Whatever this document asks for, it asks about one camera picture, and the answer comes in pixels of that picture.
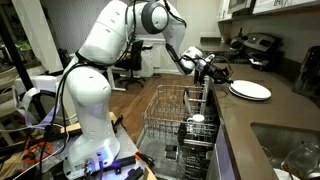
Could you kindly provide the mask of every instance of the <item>plate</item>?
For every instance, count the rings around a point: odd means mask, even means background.
[[[254,100],[254,101],[263,101],[263,100],[268,99],[268,98],[253,98],[253,97],[245,96],[245,95],[240,94],[240,93],[236,92],[235,90],[233,90],[231,86],[229,87],[229,91],[236,96],[239,96],[239,97],[242,97],[245,99]]]
[[[274,170],[274,172],[276,172],[279,180],[291,180],[290,175],[289,175],[288,172],[283,171],[281,169],[276,169],[276,168],[274,168],[273,170]],[[299,178],[297,178],[294,175],[292,175],[292,177],[293,177],[294,180],[300,180]]]
[[[271,97],[271,92],[267,88],[250,81],[236,80],[231,87],[234,92],[251,98],[268,99]]]

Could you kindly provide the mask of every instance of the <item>metal rack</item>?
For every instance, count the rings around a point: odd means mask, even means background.
[[[161,85],[143,113],[146,136],[170,144],[174,141],[179,146],[176,162],[184,172],[183,179],[199,179],[200,176],[192,174],[201,174],[204,170],[200,162],[205,159],[205,153],[212,150],[219,128],[219,124],[214,123],[217,112],[206,102],[207,94],[206,87]],[[193,114],[202,114],[205,120],[189,121]]]

